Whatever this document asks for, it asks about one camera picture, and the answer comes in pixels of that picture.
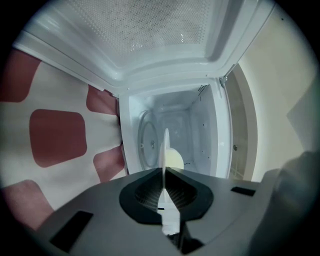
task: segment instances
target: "perforated door screen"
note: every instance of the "perforated door screen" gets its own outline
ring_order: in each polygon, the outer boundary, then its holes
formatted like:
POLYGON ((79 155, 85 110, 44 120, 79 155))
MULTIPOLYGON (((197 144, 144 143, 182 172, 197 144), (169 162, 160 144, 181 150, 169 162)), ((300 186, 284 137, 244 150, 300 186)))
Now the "perforated door screen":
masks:
POLYGON ((68 0, 119 56, 181 44, 202 44, 208 0, 68 0))

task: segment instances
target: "black slot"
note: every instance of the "black slot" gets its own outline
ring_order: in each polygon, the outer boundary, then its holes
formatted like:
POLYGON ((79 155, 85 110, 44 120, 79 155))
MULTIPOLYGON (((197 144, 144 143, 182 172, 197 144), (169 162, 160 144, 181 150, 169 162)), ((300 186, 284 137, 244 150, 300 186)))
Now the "black slot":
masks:
POLYGON ((92 216, 92 213, 78 211, 50 240, 50 243, 68 253, 92 216))
POLYGON ((239 194, 243 194, 243 195, 246 195, 246 196, 250 196, 250 197, 253 197, 254 194, 255 194, 255 190, 253 189, 248 189, 248 188, 243 188, 243 187, 239 187, 239 186, 235 186, 231 189, 232 192, 236 192, 236 193, 239 193, 239 194))

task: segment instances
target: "beige wall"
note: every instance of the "beige wall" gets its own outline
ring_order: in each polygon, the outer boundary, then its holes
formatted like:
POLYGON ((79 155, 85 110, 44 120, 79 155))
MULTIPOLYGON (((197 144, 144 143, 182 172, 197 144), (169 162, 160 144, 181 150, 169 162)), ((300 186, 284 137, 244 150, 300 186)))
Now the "beige wall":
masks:
POLYGON ((281 167, 309 149, 306 141, 312 139, 305 140, 308 134, 302 132, 318 119, 318 112, 313 111, 308 120, 300 120, 308 109, 300 107, 296 115, 292 111, 303 105, 304 95, 310 94, 319 65, 299 28, 278 6, 239 65, 256 112, 257 152, 252 180, 261 181, 266 171, 281 167))

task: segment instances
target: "white wall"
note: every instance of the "white wall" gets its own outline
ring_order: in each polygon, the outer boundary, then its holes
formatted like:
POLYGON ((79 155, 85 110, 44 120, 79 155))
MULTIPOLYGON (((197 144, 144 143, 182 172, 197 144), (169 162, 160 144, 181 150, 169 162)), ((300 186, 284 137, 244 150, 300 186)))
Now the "white wall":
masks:
POLYGON ((319 65, 299 28, 278 6, 239 65, 256 111, 257 153, 252 180, 259 182, 266 171, 311 148, 308 142, 312 139, 306 139, 309 135, 304 131, 319 113, 314 110, 305 119, 303 115, 313 107, 303 102, 308 102, 306 95, 314 94, 309 91, 318 81, 319 65))

